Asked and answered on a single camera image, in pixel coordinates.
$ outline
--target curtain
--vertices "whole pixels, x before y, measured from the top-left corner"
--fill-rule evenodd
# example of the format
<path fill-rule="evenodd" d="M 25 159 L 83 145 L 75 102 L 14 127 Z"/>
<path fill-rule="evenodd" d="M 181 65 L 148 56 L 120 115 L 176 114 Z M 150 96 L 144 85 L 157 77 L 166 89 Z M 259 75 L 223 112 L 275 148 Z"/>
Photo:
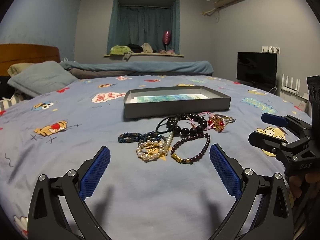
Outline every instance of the curtain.
<path fill-rule="evenodd" d="M 107 54 L 110 54 L 110 50 L 113 46 L 119 45 L 117 40 L 118 15 L 119 15 L 119 1 L 113 0 L 110 26 L 109 26 Z"/>
<path fill-rule="evenodd" d="M 120 6 L 118 40 L 121 45 L 142 45 L 147 42 L 153 50 L 164 49 L 162 36 L 172 32 L 172 9 Z"/>
<path fill-rule="evenodd" d="M 180 53 L 180 2 L 175 0 L 170 8 L 127 7 L 113 0 L 107 53 L 115 45 L 130 43 L 142 45 L 147 42 L 158 52 L 165 49 L 162 37 L 170 31 L 171 41 L 167 50 Z"/>
<path fill-rule="evenodd" d="M 176 54 L 180 54 L 180 0 L 175 0 L 171 6 L 172 11 L 172 37 L 170 46 Z"/>

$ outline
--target window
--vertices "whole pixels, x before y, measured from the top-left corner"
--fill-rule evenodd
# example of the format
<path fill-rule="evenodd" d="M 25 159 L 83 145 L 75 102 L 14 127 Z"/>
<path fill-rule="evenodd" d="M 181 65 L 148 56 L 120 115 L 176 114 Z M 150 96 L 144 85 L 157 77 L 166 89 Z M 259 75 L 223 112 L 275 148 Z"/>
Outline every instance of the window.
<path fill-rule="evenodd" d="M 179 54 L 179 0 L 113 0 L 107 53 L 113 46 L 142 45 L 147 42 L 154 52 L 165 50 L 162 37 L 171 34 L 167 50 Z"/>

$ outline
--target dark red bead bracelet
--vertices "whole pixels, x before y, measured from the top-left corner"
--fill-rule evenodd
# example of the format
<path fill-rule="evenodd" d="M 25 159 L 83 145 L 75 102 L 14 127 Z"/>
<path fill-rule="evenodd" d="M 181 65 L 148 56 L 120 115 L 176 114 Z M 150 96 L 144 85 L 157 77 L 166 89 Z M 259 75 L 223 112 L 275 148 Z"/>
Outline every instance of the dark red bead bracelet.
<path fill-rule="evenodd" d="M 200 138 L 207 138 L 207 141 L 202 149 L 202 151 L 197 154 L 196 156 L 194 156 L 193 158 L 190 158 L 190 159 L 182 159 L 180 157 L 177 156 L 177 154 L 175 153 L 176 150 L 182 145 L 184 144 L 185 142 L 187 141 L 193 141 L 193 140 L 196 140 L 196 139 L 200 139 Z M 187 164 L 192 164 L 194 162 L 197 162 L 198 160 L 200 160 L 202 158 L 202 156 L 205 154 L 205 152 L 207 151 L 208 147 L 209 147 L 209 144 L 210 144 L 210 135 L 209 134 L 198 134 L 198 135 L 195 135 L 195 136 L 189 136 L 189 137 L 186 137 L 186 138 L 183 138 L 181 141 L 178 141 L 175 145 L 173 145 L 172 149 L 171 149 L 171 157 L 174 158 L 178 163 L 187 163 Z"/>

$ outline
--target human hand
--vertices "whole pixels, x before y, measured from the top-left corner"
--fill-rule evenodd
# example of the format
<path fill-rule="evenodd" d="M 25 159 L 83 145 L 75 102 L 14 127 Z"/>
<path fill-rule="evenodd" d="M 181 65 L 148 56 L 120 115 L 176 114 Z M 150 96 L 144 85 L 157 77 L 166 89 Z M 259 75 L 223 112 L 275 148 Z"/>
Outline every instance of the human hand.
<path fill-rule="evenodd" d="M 300 187 L 302 185 L 304 178 L 306 179 L 306 182 L 308 182 L 310 184 L 316 183 L 316 182 L 320 181 L 320 171 L 307 173 L 305 175 L 305 177 L 304 176 L 289 177 L 289 187 L 292 192 L 292 195 L 296 198 L 299 198 L 302 194 Z"/>

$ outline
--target striped fabric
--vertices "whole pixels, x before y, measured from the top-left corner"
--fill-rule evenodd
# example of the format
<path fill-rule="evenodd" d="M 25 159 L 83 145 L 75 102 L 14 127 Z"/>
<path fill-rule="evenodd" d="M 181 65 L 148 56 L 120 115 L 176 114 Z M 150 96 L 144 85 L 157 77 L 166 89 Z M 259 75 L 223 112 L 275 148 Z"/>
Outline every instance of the striped fabric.
<path fill-rule="evenodd" d="M 23 100 L 23 95 L 20 94 L 14 94 L 11 99 L 3 98 L 3 100 L 0 100 L 0 111 L 6 110 Z"/>

